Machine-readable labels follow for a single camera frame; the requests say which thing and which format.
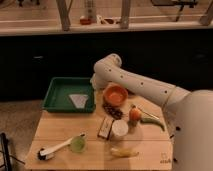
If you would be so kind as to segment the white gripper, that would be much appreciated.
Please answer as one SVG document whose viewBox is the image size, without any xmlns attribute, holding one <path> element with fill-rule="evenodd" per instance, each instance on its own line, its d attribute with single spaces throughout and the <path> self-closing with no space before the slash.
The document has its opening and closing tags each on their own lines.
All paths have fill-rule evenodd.
<svg viewBox="0 0 213 171">
<path fill-rule="evenodd" d="M 97 74 L 93 74 L 92 78 L 90 79 L 90 83 L 92 84 L 92 87 L 95 90 L 104 89 L 107 86 L 107 84 L 108 84 L 107 81 L 105 81 L 104 79 L 102 79 Z"/>
</svg>

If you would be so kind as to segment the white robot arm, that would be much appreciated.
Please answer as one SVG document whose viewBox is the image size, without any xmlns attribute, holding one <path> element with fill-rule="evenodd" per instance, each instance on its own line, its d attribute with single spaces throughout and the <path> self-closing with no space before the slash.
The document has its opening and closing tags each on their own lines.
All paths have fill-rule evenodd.
<svg viewBox="0 0 213 171">
<path fill-rule="evenodd" d="M 117 83 L 176 115 L 172 171 L 213 171 L 213 90 L 181 87 L 128 72 L 117 54 L 98 60 L 91 78 L 95 90 Z"/>
</svg>

